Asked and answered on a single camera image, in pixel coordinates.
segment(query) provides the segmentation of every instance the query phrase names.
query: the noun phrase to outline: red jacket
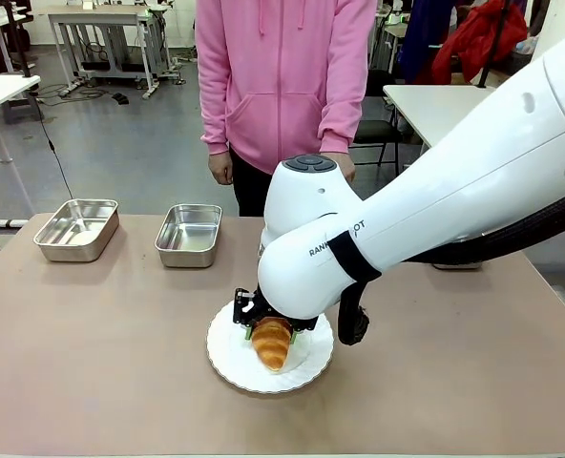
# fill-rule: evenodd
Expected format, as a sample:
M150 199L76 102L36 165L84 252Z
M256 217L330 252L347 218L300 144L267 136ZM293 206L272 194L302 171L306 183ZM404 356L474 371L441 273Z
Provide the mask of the red jacket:
M503 10L503 1L490 0L481 7L471 10L465 22L446 40L437 53L431 66L433 84L450 84L450 62L455 54L461 59L466 81L470 81L480 72L491 50L497 23ZM517 43L526 38L527 25L524 17L516 5L511 5L494 60L505 57Z

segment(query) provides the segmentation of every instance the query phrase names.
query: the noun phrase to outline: pink hoodie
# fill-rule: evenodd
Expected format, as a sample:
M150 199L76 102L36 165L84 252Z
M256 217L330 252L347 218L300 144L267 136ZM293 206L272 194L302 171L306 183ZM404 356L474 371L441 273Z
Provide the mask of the pink hoodie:
M198 0L202 140L269 174L347 153L366 91L376 0Z

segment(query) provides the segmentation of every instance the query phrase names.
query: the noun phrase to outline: person's right hand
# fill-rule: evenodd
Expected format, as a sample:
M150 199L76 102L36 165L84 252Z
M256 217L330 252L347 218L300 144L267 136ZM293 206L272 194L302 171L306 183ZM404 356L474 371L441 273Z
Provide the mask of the person's right hand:
M228 152L208 157L208 168L218 184L228 185L234 182L232 175L232 157Z

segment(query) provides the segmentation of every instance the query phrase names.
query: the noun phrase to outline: gray floor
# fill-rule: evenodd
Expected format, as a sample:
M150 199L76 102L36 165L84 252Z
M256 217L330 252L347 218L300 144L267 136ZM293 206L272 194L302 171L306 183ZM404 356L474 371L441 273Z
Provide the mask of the gray floor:
M38 57L33 73L42 77L42 88L63 82L53 47L31 53ZM141 99L142 92L133 84L104 88L111 94L126 94L127 106L117 105L107 94L97 100L43 107L46 128L76 197L114 198L125 214L163 215L180 202L216 203L226 215L237 214L232 189L218 186L211 178L206 148L199 141L196 65L187 64L182 74L186 85L164 82L148 101ZM365 102L365 118L383 116L388 118L388 112L381 100ZM68 193L40 124L26 120L7 125L0 118L0 127L36 211L54 211ZM401 145L401 162L411 163L419 151L419 146ZM357 162L374 160L378 154L378 150L352 153ZM353 187L366 198L392 179L391 165L362 166ZM25 216L12 189L0 164L0 218ZM565 234L527 253L542 273L565 288Z

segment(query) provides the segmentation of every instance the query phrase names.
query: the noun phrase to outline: black pants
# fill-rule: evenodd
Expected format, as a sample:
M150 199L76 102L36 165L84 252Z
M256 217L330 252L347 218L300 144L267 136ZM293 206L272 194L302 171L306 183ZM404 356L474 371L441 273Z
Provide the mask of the black pants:
M240 216L263 217L265 198L272 176L242 160L232 148L229 151L232 157L234 193L240 207Z

